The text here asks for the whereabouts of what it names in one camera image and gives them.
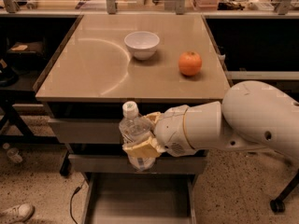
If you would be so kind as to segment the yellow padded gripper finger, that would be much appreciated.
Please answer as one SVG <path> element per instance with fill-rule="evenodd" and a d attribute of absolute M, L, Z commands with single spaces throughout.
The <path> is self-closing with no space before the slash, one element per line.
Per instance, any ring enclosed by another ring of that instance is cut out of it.
<path fill-rule="evenodd" d="M 148 119 L 153 125 L 156 125 L 161 115 L 161 112 L 152 112 L 147 114 L 145 118 Z"/>
<path fill-rule="evenodd" d="M 157 139 L 151 136 L 140 142 L 124 144 L 122 149 L 135 158 L 157 158 L 163 153 Z"/>

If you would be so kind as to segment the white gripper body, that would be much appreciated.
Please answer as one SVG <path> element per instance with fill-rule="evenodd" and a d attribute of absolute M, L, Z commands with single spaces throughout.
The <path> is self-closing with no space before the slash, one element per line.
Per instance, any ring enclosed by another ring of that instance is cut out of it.
<path fill-rule="evenodd" d="M 154 129 L 158 143 L 173 157 L 190 156 L 196 153 L 184 131 L 187 105 L 167 109 L 159 118 Z"/>

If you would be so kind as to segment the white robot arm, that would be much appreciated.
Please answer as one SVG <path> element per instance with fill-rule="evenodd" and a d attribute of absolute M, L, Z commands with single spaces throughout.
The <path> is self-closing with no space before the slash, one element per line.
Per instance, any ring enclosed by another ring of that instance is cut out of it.
<path fill-rule="evenodd" d="M 201 149 L 255 151 L 269 148 L 299 159 L 299 104 L 260 82 L 243 81 L 220 102 L 171 107 L 148 114 L 149 129 L 122 146 L 134 158 L 193 155 Z"/>

